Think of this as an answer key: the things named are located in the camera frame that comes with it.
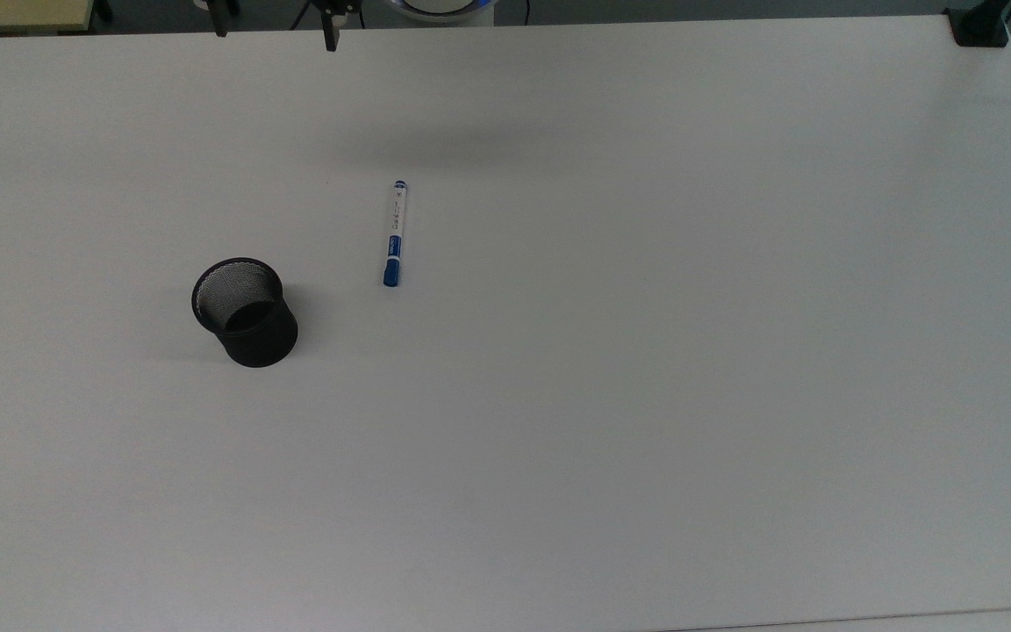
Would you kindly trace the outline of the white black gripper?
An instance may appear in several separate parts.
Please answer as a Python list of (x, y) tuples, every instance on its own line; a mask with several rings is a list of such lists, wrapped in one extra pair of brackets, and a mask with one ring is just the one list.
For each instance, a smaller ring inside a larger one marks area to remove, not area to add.
[[(340, 44), (341, 16), (360, 13), (361, 1), (317, 0), (316, 7), (321, 13), (321, 36), (326, 51), (336, 52)], [(210, 0), (210, 19), (214, 33), (224, 39), (228, 35), (229, 10), (227, 1)]]

